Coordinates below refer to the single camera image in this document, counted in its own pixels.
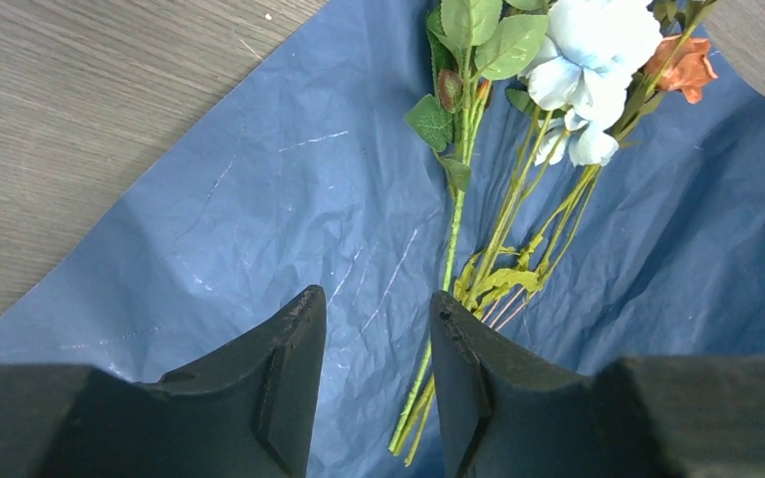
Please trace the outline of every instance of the flower bouquet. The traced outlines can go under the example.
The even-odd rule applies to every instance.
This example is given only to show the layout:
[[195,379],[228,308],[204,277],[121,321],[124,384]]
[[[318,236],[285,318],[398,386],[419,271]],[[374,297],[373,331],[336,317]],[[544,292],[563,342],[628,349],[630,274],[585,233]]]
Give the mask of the flower bouquet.
[[[691,35],[716,0],[441,0],[426,17],[434,92],[406,115],[434,151],[453,202],[441,289],[501,330],[544,289],[573,241],[598,178],[667,93],[696,104],[716,78],[710,43]],[[495,90],[530,121],[487,246],[453,281],[474,144]],[[581,171],[523,244],[509,232],[550,165]],[[490,157],[480,160],[491,160]],[[417,450],[434,398],[427,344],[389,451]]]

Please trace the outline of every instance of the wrinkled paper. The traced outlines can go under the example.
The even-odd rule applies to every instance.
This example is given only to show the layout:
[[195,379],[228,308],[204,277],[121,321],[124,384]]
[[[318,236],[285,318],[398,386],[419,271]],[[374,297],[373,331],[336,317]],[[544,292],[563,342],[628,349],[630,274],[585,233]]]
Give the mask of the wrinkled paper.
[[[154,381],[320,284],[309,476],[441,476],[434,415],[412,467],[387,452],[451,213],[441,168],[403,120],[431,90],[429,7],[332,0],[0,318],[0,363]],[[508,327],[518,344],[588,374],[621,354],[765,354],[765,99],[722,55],[711,62],[720,79],[703,102],[668,96],[607,167],[561,266]],[[501,95],[477,146],[459,267],[490,234],[526,124]],[[574,172],[551,168],[516,240]]]

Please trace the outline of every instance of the orange rose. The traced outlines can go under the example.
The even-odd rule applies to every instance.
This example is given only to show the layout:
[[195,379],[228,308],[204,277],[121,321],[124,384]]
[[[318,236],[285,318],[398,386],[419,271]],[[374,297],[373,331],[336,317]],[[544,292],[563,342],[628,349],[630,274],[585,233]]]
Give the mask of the orange rose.
[[[675,51],[681,35],[664,38],[652,58],[643,66],[643,72],[655,76],[664,67],[664,62]],[[708,61],[711,42],[707,38],[689,38],[663,69],[656,85],[667,92],[681,90],[687,102],[695,105],[702,100],[702,87],[717,79],[717,74]]]

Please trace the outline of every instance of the gray wooden surface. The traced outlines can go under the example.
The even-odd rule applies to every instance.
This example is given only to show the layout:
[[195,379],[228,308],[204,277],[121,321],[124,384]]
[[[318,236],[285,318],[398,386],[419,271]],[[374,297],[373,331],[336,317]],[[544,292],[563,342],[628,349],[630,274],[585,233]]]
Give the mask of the gray wooden surface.
[[[325,0],[0,0],[0,314]],[[711,31],[765,93],[765,11]]]

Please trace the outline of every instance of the white petal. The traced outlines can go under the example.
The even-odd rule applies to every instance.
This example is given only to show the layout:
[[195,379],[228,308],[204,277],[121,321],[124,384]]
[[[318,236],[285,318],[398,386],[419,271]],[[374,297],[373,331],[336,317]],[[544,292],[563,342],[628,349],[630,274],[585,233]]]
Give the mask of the white petal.
[[663,40],[661,25],[651,12],[638,0],[614,0],[609,6],[610,15],[621,17],[621,35],[629,39],[623,42],[615,62],[627,71],[635,72],[642,67]]
[[556,48],[556,44],[550,40],[550,37],[545,37],[544,43],[541,44],[541,50],[538,51],[538,54],[535,55],[535,59],[532,60],[532,62],[523,71],[523,75],[529,75],[532,70],[535,70],[541,65],[544,65],[550,60],[555,60],[560,56],[561,55],[559,54],[559,50]]
[[541,144],[538,145],[538,150],[535,152],[536,166],[543,164],[547,160],[547,156],[550,155],[550,151],[553,150],[554,146],[556,147],[556,152],[550,156],[550,164],[556,164],[562,160],[568,145],[567,137],[562,136],[563,132],[564,129],[560,127],[547,132],[547,135],[541,140]]
[[576,166],[599,164],[605,166],[618,152],[620,145],[611,136],[590,126],[571,138],[568,146],[570,160]]
[[582,80],[582,70],[562,57],[553,59],[529,75],[529,96],[546,111],[567,104],[571,93]]
[[568,60],[586,68],[608,64],[620,52],[620,26],[612,24],[609,7],[588,0],[559,0],[550,9],[547,35]]
[[638,69],[630,70],[619,63],[611,62],[608,65],[593,70],[604,81],[626,89],[632,84],[632,75]]
[[570,108],[565,114],[564,124],[566,130],[578,131],[588,125],[588,120],[579,116],[576,109]]
[[583,72],[582,83],[590,102],[573,104],[576,114],[590,121],[594,128],[605,130],[611,127],[626,108],[626,89],[621,88],[621,83],[604,80],[590,70]]

